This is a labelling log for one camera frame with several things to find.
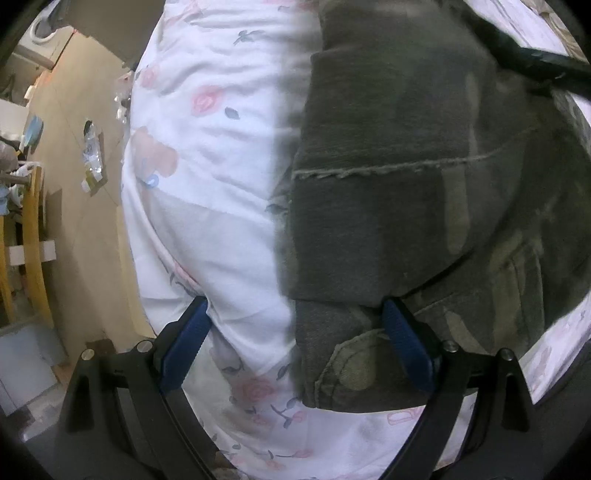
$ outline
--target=white floral fabric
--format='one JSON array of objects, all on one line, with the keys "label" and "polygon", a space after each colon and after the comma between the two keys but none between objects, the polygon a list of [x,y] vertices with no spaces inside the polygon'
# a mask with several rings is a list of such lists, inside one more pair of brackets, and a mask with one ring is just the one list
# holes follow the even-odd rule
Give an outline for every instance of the white floral fabric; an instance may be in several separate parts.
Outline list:
[{"label": "white floral fabric", "polygon": [[[501,21],[495,12],[507,4],[526,8],[472,3]],[[290,165],[310,56],[321,48],[315,9],[307,0],[166,2],[136,73],[122,203],[155,331],[195,294],[209,301],[212,331],[183,388],[223,454],[258,479],[370,480],[423,407],[304,407],[293,309],[280,293]],[[542,20],[520,35],[551,38],[548,29]],[[590,302],[522,358],[534,401],[589,339]],[[457,455],[473,405],[467,397],[440,465]]]}]

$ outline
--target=blue clamp pad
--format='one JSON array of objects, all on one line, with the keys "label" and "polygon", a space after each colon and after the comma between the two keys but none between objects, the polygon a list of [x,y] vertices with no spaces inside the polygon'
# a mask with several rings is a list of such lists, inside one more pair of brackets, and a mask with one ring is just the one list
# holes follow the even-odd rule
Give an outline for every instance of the blue clamp pad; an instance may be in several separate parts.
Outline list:
[{"label": "blue clamp pad", "polygon": [[166,351],[162,360],[160,376],[160,391],[162,393],[176,390],[183,384],[195,356],[212,326],[212,321],[206,311],[207,301],[204,300]]},{"label": "blue clamp pad", "polygon": [[419,390],[432,393],[435,389],[433,361],[417,332],[393,300],[386,300],[382,310],[384,330],[410,381]]}]

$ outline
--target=camouflage jacket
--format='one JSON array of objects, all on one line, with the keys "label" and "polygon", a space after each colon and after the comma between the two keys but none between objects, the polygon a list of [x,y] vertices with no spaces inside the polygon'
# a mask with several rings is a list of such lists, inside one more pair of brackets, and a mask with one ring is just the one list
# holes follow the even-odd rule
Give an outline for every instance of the camouflage jacket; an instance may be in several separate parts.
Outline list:
[{"label": "camouflage jacket", "polygon": [[304,403],[420,405],[383,299],[522,356],[589,291],[591,163],[550,92],[434,2],[333,0],[320,19],[288,217]]}]

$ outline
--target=wooden chair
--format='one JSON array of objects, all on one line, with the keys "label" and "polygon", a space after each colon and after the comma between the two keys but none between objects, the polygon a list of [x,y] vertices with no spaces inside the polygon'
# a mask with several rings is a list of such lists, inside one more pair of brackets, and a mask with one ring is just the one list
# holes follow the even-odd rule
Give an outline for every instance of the wooden chair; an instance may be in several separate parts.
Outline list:
[{"label": "wooden chair", "polygon": [[28,177],[0,174],[0,181],[18,183],[26,186],[22,202],[22,246],[9,246],[5,242],[5,218],[0,216],[0,293],[8,320],[17,321],[12,288],[9,281],[9,268],[24,262],[27,274],[27,290],[33,309],[41,320],[53,328],[53,317],[49,308],[41,262],[55,259],[53,241],[40,242],[39,204],[43,187],[41,167],[34,167]]}]

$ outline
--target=pink rose print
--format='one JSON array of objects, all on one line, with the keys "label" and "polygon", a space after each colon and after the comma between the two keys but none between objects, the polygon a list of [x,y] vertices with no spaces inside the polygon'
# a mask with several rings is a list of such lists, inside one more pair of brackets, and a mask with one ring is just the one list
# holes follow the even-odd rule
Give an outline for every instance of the pink rose print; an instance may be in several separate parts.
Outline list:
[{"label": "pink rose print", "polygon": [[418,420],[425,407],[414,407],[406,410],[395,411],[388,413],[388,423],[390,425],[398,425],[407,421]]},{"label": "pink rose print", "polygon": [[339,475],[331,480],[361,480],[363,477],[361,475],[357,475],[356,473],[349,473],[347,475]]},{"label": "pink rose print", "polygon": [[156,172],[170,177],[178,166],[178,152],[157,141],[146,127],[138,128],[131,137],[135,176],[148,188],[158,185]]},{"label": "pink rose print", "polygon": [[273,396],[275,394],[275,389],[268,379],[259,377],[253,378],[250,382],[244,384],[242,386],[242,393],[247,400],[256,403],[267,397]]},{"label": "pink rose print", "polygon": [[302,423],[306,417],[308,416],[308,414],[305,411],[297,411],[295,412],[292,416],[291,416],[291,420],[296,422],[296,423]]},{"label": "pink rose print", "polygon": [[267,468],[269,470],[274,470],[276,472],[285,470],[285,465],[283,465],[283,463],[277,462],[276,460],[267,460],[265,463],[267,464]]},{"label": "pink rose print", "polygon": [[290,7],[304,11],[318,10],[318,0],[263,0],[263,3],[267,5],[280,5],[280,11],[283,9],[289,11]]},{"label": "pink rose print", "polygon": [[185,281],[189,285],[189,287],[191,287],[193,290],[195,290],[195,291],[199,290],[199,284],[177,262],[174,263],[174,272],[178,275],[178,277],[180,279]]},{"label": "pink rose print", "polygon": [[538,390],[538,388],[544,381],[544,377],[546,375],[546,366],[548,365],[548,360],[550,359],[551,353],[552,347],[547,346],[540,355],[540,361],[538,365],[534,368],[533,372],[531,373],[532,378],[535,378],[534,385],[531,387],[532,392]]},{"label": "pink rose print", "polygon": [[216,86],[199,88],[192,99],[192,112],[195,116],[209,115],[218,110],[222,101],[223,90]]},{"label": "pink rose print", "polygon": [[158,64],[149,65],[144,70],[142,70],[139,76],[139,84],[145,89],[151,90],[156,86],[159,75],[160,66]]},{"label": "pink rose print", "polygon": [[586,315],[586,310],[583,310],[580,314],[577,315],[575,315],[574,312],[571,312],[566,323],[556,332],[556,337],[560,339],[565,338],[571,332],[571,329],[573,327],[576,328],[580,324],[580,322],[583,322],[585,320]]},{"label": "pink rose print", "polygon": [[298,450],[296,453],[292,455],[293,458],[308,458],[314,454],[313,450]]},{"label": "pink rose print", "polygon": [[180,15],[173,15],[172,17],[164,20],[164,28],[172,27],[176,22],[184,20],[189,15],[201,15],[203,12],[197,0],[191,0],[188,5],[183,9]]},{"label": "pink rose print", "polygon": [[270,425],[270,423],[267,421],[267,419],[265,417],[263,417],[262,415],[253,415],[252,421],[256,425],[260,425],[261,427],[266,427],[267,425]]}]

